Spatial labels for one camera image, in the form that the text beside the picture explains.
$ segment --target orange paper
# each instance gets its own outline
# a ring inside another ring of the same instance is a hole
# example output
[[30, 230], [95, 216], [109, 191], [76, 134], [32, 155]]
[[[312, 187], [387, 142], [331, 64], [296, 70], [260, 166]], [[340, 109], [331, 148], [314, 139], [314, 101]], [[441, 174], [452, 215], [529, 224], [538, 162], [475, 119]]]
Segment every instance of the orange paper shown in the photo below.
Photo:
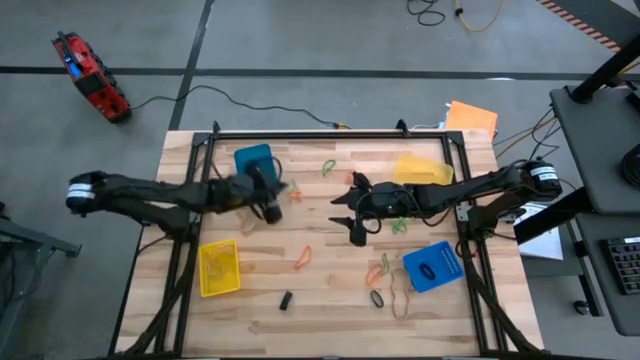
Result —
[[447, 129], [486, 129], [489, 138], [493, 141], [498, 124], [498, 114], [467, 105], [459, 101], [454, 101], [449, 110], [447, 118]]

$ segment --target table leg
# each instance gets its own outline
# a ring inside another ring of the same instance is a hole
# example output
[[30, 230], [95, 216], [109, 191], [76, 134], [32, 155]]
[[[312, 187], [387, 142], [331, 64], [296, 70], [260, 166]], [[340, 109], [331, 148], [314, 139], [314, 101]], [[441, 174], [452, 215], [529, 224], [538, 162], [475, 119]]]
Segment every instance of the table leg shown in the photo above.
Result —
[[0, 235], [8, 236], [17, 240], [47, 245], [54, 250], [64, 251], [67, 256], [70, 257], [78, 256], [78, 254], [80, 254], [80, 249], [82, 248], [82, 245], [72, 244], [53, 236], [27, 229], [5, 218], [0, 218]]

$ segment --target white label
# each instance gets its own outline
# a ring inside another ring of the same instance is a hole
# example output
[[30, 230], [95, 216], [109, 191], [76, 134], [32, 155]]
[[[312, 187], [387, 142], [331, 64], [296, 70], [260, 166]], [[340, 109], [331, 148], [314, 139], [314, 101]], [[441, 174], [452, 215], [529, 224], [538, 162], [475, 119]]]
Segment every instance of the white label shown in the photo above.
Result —
[[85, 199], [93, 199], [96, 195], [89, 191], [69, 191], [67, 193], [67, 199], [70, 197], [81, 197]]
[[536, 175], [544, 174], [544, 173], [555, 174], [556, 173], [556, 169], [554, 169], [552, 166], [545, 166], [545, 167], [541, 167], [541, 168], [537, 168], [537, 169], [531, 170], [531, 176], [536, 176]]
[[69, 191], [91, 191], [91, 185], [89, 184], [73, 184], [69, 185]]
[[544, 180], [558, 180], [558, 176], [556, 174], [540, 174], [538, 175], [540, 181]]

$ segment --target yellow basket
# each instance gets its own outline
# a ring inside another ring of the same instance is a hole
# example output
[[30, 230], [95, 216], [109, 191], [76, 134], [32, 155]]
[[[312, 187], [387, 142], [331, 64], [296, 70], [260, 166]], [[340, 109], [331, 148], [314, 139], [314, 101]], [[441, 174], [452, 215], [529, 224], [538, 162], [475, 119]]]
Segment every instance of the yellow basket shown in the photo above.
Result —
[[220, 295], [240, 289], [238, 248], [235, 240], [200, 246], [200, 295]]
[[400, 155], [393, 174], [397, 184], [449, 185], [452, 179], [451, 166], [413, 155]]

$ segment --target white paper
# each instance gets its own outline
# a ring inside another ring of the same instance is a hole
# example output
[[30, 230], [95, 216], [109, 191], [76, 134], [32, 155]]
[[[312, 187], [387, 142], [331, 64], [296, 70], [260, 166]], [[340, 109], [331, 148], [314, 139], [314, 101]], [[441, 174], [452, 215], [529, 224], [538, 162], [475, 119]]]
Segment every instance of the white paper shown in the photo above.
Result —
[[[526, 213], [516, 219], [514, 225], [546, 208], [546, 206], [540, 204], [525, 204], [522, 206], [522, 209], [524, 209]], [[553, 260], [564, 259], [562, 256], [562, 245], [560, 243], [560, 233], [558, 232], [558, 228], [549, 230], [544, 234], [520, 245], [518, 248], [520, 249], [520, 254], [526, 256], [536, 256]]]

